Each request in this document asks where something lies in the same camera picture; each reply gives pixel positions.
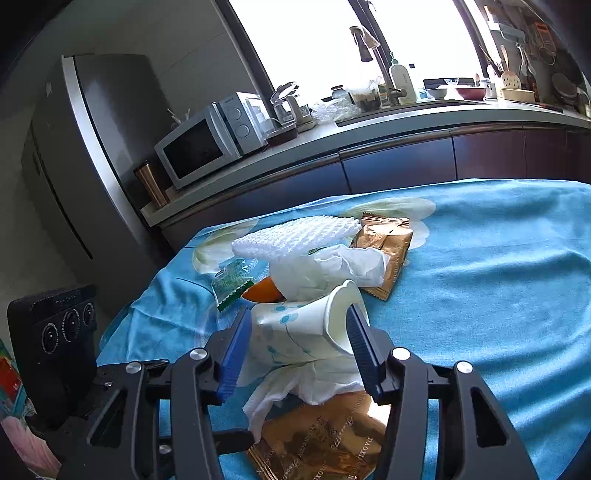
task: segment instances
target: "microwave door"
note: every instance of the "microwave door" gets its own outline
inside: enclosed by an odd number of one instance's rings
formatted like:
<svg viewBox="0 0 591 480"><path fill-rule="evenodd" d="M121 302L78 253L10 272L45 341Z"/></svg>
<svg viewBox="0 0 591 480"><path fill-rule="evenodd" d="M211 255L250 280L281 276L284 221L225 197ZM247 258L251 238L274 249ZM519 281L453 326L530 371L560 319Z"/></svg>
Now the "microwave door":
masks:
<svg viewBox="0 0 591 480"><path fill-rule="evenodd" d="M207 107L205 118L209 131L215 139L217 146L228 160L238 160L242 157L231 133L229 132L218 106L212 103Z"/></svg>

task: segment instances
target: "red bowl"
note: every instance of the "red bowl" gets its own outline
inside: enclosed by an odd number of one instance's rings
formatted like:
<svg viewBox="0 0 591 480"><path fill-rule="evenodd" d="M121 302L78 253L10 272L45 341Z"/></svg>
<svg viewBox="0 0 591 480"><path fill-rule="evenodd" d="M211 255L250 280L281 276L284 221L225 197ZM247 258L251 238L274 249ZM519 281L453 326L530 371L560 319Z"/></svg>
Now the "red bowl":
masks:
<svg viewBox="0 0 591 480"><path fill-rule="evenodd" d="M484 100L486 87L456 87L464 100Z"/></svg>

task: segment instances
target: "black knob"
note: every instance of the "black knob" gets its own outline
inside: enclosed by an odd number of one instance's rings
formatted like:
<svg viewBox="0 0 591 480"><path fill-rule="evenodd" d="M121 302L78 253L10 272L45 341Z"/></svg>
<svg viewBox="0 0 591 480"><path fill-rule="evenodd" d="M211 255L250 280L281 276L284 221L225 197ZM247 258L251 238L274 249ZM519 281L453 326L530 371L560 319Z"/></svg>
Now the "black knob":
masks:
<svg viewBox="0 0 591 480"><path fill-rule="evenodd" d="M82 312L82 321L84 325L88 326L95 319L95 308L92 303L87 303Z"/></svg>
<svg viewBox="0 0 591 480"><path fill-rule="evenodd" d="M45 325L43 333L41 334L41 346L46 353L53 353L56 351L58 339L56 326L52 323Z"/></svg>
<svg viewBox="0 0 591 480"><path fill-rule="evenodd" d="M78 312L75 309L69 310L64 315L64 320L61 329L64 333L64 338L68 342L72 342L78 336Z"/></svg>

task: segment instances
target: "microwave knob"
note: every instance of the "microwave knob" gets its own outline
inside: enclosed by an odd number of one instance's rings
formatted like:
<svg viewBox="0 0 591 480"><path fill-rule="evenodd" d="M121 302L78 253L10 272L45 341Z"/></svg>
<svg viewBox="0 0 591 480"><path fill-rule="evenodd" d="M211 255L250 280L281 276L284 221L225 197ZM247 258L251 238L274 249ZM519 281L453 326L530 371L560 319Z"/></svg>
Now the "microwave knob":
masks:
<svg viewBox="0 0 591 480"><path fill-rule="evenodd" d="M248 134L251 132L251 129L248 128L246 125L239 125L236 129L236 136L238 138L248 137Z"/></svg>
<svg viewBox="0 0 591 480"><path fill-rule="evenodd" d="M230 108L228 110L228 119L229 120L238 120L242 116L242 112L239 108Z"/></svg>

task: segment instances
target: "blue tablecloth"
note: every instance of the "blue tablecloth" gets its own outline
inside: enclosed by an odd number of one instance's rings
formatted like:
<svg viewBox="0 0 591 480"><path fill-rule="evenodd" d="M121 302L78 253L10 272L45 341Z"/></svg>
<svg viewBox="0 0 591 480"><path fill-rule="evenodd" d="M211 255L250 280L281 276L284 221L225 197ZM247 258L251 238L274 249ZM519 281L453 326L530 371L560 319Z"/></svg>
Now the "blue tablecloth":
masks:
<svg viewBox="0 0 591 480"><path fill-rule="evenodd" d="M248 232L312 215L409 216L412 250L387 302L364 294L373 325L426 362L472 362L554 480L591 429L591 186L545 180L460 181L331 197L199 232L110 329L99 363L169 358L204 345L218 316L210 281ZM246 427L254 386L210 409L214 428ZM161 429L168 428L166 405ZM434 471L430 417L426 474ZM243 453L227 479L255 479Z"/></svg>

